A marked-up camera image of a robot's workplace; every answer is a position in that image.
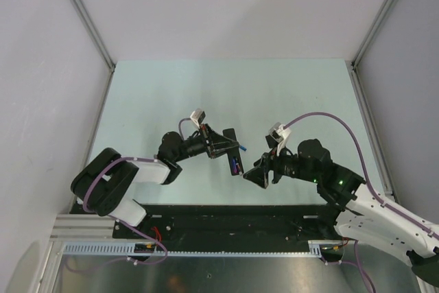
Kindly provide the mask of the purple battery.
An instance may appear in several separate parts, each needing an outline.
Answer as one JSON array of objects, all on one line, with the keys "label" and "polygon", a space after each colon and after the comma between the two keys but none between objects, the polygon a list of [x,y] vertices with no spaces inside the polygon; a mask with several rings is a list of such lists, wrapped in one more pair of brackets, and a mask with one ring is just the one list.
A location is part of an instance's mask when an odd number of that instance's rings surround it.
[{"label": "purple battery", "polygon": [[236,157],[233,158],[233,169],[234,169],[234,172],[236,174],[240,175],[241,168],[240,168],[239,161],[238,161],[238,159]]}]

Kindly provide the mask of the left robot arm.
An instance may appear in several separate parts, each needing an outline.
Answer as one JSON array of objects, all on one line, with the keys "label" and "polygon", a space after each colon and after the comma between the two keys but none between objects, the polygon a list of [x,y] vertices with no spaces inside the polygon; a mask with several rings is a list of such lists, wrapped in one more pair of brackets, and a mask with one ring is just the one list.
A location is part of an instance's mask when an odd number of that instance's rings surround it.
[{"label": "left robot arm", "polygon": [[210,159],[226,155],[230,172],[236,176],[244,170],[240,156],[244,149],[232,128],[219,134],[208,124],[200,124],[186,139],[171,131],[163,135],[152,159],[123,157],[115,149],[105,148],[73,179],[71,192],[85,212],[124,222],[135,237],[142,238],[150,233],[152,222],[145,208],[129,196],[132,185],[168,185],[182,172],[179,162],[201,154]]}]

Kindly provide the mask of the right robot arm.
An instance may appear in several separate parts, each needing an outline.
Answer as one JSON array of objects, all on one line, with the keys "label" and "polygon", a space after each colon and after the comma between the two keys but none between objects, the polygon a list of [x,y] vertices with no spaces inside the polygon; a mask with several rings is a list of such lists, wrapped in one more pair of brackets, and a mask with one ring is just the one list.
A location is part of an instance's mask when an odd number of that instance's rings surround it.
[{"label": "right robot arm", "polygon": [[424,282],[438,286],[438,225],[379,194],[364,178],[331,160],[319,140],[301,142],[297,154],[264,153],[244,179],[267,188],[287,176],[316,184],[335,209],[316,222],[318,234],[337,234],[366,243],[407,264]]}]

